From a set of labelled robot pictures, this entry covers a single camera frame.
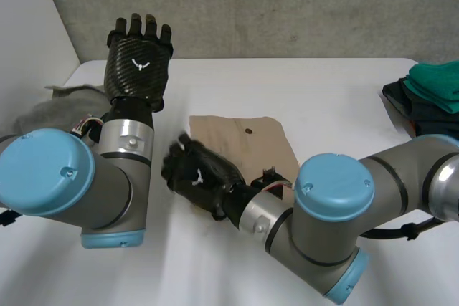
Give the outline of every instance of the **silver metal ring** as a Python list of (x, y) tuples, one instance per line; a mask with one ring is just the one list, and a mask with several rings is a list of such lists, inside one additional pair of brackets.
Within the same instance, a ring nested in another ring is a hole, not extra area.
[(459, 156), (444, 162), (435, 173), (429, 189), (429, 209), (442, 221), (459, 221)]
[(151, 161), (153, 128), (134, 120), (111, 120), (104, 123), (98, 153), (132, 153)]
[(250, 200), (242, 212), (239, 230), (264, 244), (275, 222), (289, 208), (285, 202), (271, 193), (261, 191)]

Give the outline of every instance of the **white logo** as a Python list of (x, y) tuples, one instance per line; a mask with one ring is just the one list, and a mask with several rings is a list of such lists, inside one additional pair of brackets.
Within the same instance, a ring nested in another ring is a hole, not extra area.
[(198, 179), (193, 181), (191, 183), (192, 186), (197, 186), (198, 184), (200, 183), (203, 183), (204, 182), (204, 179), (202, 179), (202, 176), (201, 176), (201, 170), (198, 169)]
[(134, 59), (132, 59), (132, 62), (138, 68), (139, 71), (143, 70), (145, 67), (150, 65), (150, 62), (147, 62), (146, 64), (138, 64)]

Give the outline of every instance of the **white table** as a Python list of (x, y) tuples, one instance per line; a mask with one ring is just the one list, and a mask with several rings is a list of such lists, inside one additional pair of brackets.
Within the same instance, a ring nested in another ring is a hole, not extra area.
[[(379, 93), (407, 59), (172, 60), (156, 137), (146, 239), (133, 249), (85, 250), (77, 228), (23, 218), (0, 229), (0, 305), (330, 305), (240, 234), (197, 214), (159, 177), (188, 115), (271, 116), (299, 161), (317, 153), (363, 158), (405, 142)], [(67, 85), (101, 84), (105, 62), (80, 66)], [(387, 226), (421, 221), (414, 212)], [(359, 245), (371, 262), (347, 305), (457, 305), (459, 228), (445, 224), (413, 242)]]

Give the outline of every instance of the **gray cloth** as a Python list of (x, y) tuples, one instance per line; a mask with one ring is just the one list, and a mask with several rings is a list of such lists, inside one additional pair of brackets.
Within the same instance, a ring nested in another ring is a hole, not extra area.
[(9, 134), (22, 135), (40, 128), (70, 131), (87, 114), (102, 116), (110, 109), (102, 86), (49, 86), (52, 99), (35, 105), (28, 113), (0, 128), (0, 138)]

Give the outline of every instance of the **black cable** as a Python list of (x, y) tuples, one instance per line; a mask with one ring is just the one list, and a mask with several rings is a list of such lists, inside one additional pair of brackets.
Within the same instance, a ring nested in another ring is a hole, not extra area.
[(443, 224), (443, 221), (436, 218), (430, 218), (419, 224), (405, 224), (399, 229), (370, 229), (360, 236), (367, 239), (399, 239), (407, 238), (407, 240), (416, 239), (420, 233), (433, 229), (436, 226)]

